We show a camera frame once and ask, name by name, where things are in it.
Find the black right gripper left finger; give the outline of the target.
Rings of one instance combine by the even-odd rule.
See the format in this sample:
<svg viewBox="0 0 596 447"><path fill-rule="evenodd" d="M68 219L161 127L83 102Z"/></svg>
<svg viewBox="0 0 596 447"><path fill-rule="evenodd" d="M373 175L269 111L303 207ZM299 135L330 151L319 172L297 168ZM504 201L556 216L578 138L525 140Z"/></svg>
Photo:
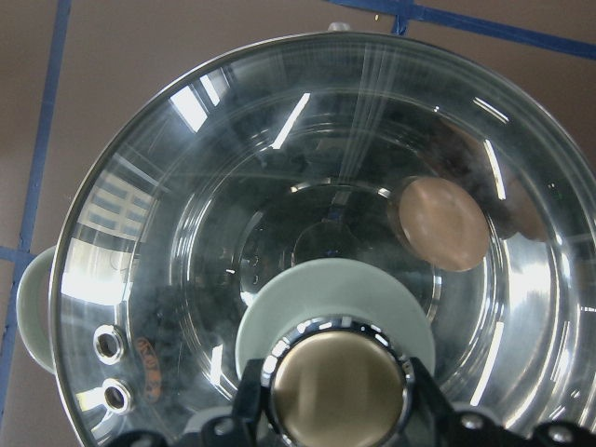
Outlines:
<svg viewBox="0 0 596 447"><path fill-rule="evenodd" d="M268 435L261 384L263 366L264 359L251 359L241 376L231 412L233 446L259 446Z"/></svg>

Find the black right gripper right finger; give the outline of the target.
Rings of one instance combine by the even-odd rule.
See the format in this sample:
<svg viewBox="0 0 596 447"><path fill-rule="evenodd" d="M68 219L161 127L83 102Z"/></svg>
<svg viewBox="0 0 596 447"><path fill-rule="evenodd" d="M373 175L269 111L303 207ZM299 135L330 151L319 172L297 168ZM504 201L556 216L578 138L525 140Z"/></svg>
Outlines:
<svg viewBox="0 0 596 447"><path fill-rule="evenodd" d="M409 358L406 366L413 374L412 404L404 435L410 446L448 446L452 404L445 398L431 373L418 358Z"/></svg>

